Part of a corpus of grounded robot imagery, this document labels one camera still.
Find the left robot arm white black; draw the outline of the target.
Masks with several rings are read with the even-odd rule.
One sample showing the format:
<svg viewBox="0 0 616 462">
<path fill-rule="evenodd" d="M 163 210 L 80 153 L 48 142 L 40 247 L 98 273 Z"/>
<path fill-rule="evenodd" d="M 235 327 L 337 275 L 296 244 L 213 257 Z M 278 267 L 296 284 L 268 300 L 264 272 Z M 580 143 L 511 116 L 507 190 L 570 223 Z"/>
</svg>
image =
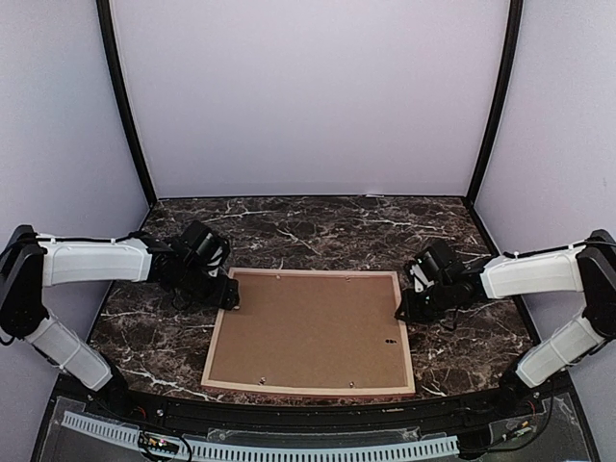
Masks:
<svg viewBox="0 0 616 462">
<path fill-rule="evenodd" d="M 135 231 L 119 238 L 60 237 L 21 224 L 1 252 L 1 330 L 4 345 L 24 341 L 60 371 L 98 393 L 116 420 L 136 411 L 135 397 L 113 363 L 63 323 L 51 303 L 101 304 L 113 281 L 150 283 L 207 308 L 233 310 L 239 283 L 223 272 L 227 239 L 194 221 L 180 235 Z"/>
</svg>

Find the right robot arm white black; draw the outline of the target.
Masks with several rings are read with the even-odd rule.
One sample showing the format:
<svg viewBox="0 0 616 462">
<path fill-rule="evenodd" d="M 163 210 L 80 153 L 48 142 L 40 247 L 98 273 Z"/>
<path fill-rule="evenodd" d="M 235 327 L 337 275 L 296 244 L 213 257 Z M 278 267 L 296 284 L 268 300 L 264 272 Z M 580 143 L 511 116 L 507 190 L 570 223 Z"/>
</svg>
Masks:
<svg viewBox="0 0 616 462">
<path fill-rule="evenodd" d="M 502 418 L 526 405 L 528 392 L 578 364 L 615 339 L 615 239 L 604 229 L 572 244 L 529 252 L 504 252 L 463 262 L 444 240 L 435 240 L 405 266 L 411 284 L 395 312 L 399 321 L 432 323 L 449 311 L 513 296 L 562 302 L 553 332 L 515 359 L 492 394 Z"/>
</svg>

